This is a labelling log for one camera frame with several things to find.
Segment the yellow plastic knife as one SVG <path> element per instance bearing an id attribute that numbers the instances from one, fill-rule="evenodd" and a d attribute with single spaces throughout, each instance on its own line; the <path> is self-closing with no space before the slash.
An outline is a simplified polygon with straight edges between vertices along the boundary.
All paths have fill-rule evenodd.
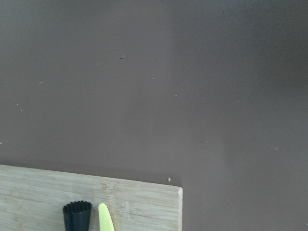
<path id="1" fill-rule="evenodd" d="M 115 231 L 109 209 L 105 203 L 98 206 L 100 231 Z"/>

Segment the wooden cutting board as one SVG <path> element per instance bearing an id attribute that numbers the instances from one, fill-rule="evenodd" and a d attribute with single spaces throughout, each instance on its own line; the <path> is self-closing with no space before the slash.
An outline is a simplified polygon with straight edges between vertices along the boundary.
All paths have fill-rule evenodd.
<path id="1" fill-rule="evenodd" d="M 101 203 L 117 231 L 180 231 L 182 195 L 178 186 L 2 165 L 0 228 L 62 231 L 63 207 L 87 201 L 92 231 L 99 230 Z"/>

